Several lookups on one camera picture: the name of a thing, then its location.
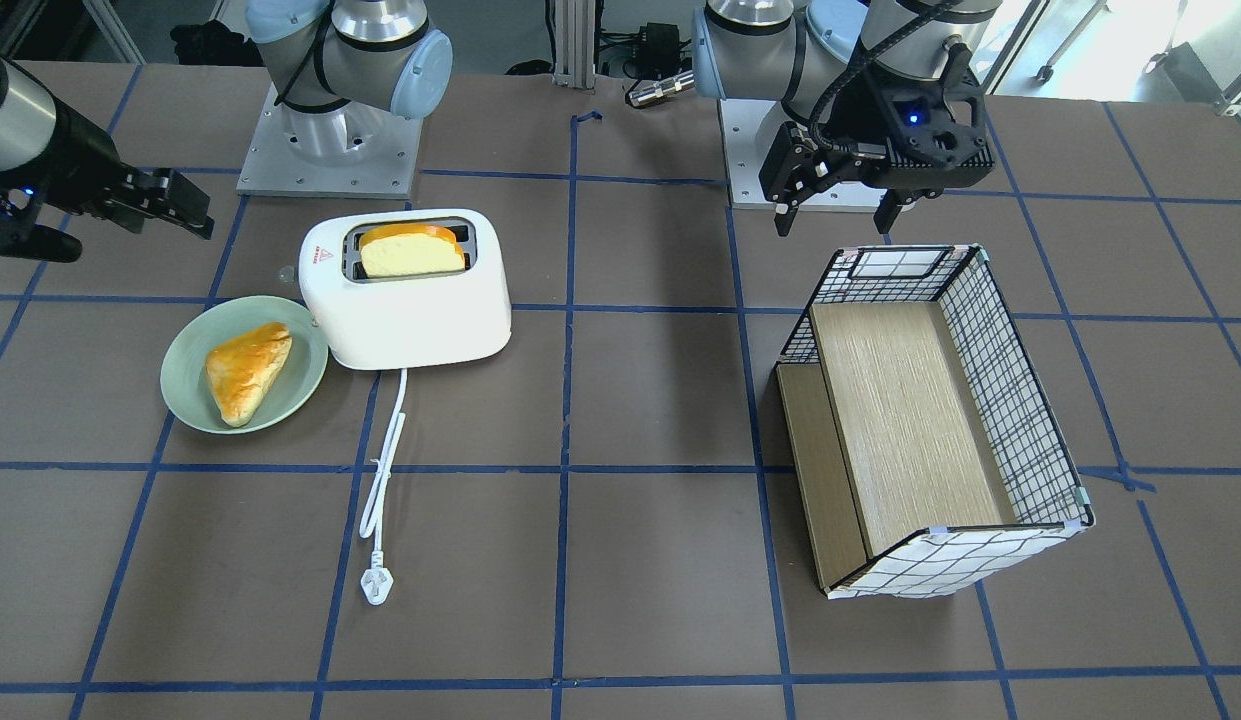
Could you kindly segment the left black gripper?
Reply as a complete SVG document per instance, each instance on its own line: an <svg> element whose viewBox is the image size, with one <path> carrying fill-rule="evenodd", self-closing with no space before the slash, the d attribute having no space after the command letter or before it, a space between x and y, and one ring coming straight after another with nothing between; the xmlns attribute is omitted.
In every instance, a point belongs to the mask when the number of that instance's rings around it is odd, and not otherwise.
<svg viewBox="0 0 1241 720"><path fill-rule="evenodd" d="M872 214L880 235L922 197L975 186L997 164L984 101L972 70L949 79L864 70L834 97L818 132L786 120L758 173L777 236L792 233L800 202L838 182L885 190Z"/></svg>

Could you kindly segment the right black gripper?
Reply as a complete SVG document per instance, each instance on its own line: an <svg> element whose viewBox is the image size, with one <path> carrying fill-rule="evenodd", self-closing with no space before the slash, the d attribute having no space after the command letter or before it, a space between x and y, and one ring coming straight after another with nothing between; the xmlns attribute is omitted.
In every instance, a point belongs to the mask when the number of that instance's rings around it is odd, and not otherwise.
<svg viewBox="0 0 1241 720"><path fill-rule="evenodd" d="M112 137L79 110L55 101L56 127L32 160L34 197L66 214L91 215L139 235L149 220L213 235L207 192L172 168L153 173L122 161Z"/></svg>

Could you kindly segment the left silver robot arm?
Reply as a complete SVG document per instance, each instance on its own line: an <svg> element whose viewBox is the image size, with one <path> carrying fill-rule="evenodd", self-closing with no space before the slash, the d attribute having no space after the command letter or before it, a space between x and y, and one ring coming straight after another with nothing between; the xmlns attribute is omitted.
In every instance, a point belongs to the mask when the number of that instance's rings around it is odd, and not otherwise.
<svg viewBox="0 0 1241 720"><path fill-rule="evenodd" d="M995 168L985 94L970 67L995 1L707 1L692 73L702 96L772 101L758 181L777 235L836 184L882 192L889 232L921 199Z"/></svg>

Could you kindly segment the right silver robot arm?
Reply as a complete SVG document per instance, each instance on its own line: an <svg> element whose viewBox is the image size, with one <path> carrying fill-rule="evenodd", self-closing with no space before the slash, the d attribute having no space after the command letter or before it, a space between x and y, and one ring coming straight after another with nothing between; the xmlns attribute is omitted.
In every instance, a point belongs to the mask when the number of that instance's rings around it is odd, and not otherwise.
<svg viewBox="0 0 1241 720"><path fill-rule="evenodd" d="M277 104L297 117L364 106L414 120L446 94L454 50L422 1L249 1L244 17ZM103 128L0 55L0 258L79 259L79 241L38 223L43 205L132 233L160 220L213 235L208 196L189 178L132 168Z"/></svg>

